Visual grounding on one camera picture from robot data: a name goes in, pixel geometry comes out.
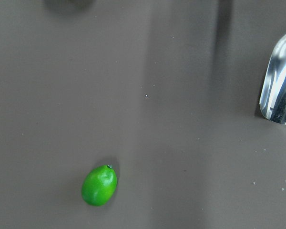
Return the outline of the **metal scoop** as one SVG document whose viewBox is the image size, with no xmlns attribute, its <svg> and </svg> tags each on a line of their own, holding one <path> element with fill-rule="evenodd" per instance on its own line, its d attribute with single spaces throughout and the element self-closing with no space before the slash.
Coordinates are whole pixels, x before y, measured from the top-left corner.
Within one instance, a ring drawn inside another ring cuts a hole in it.
<svg viewBox="0 0 286 229">
<path fill-rule="evenodd" d="M 266 119 L 286 125 L 286 34 L 276 43 L 270 56 L 259 107 Z"/>
</svg>

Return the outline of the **green lime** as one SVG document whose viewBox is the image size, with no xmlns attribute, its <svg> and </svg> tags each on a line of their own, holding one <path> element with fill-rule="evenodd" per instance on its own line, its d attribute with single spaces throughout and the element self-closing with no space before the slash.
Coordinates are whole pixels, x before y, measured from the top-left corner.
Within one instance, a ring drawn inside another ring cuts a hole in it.
<svg viewBox="0 0 286 229">
<path fill-rule="evenodd" d="M 106 164 L 94 168 L 82 184 L 82 199 L 91 206 L 105 205 L 115 193 L 117 181 L 112 165 Z"/>
</svg>

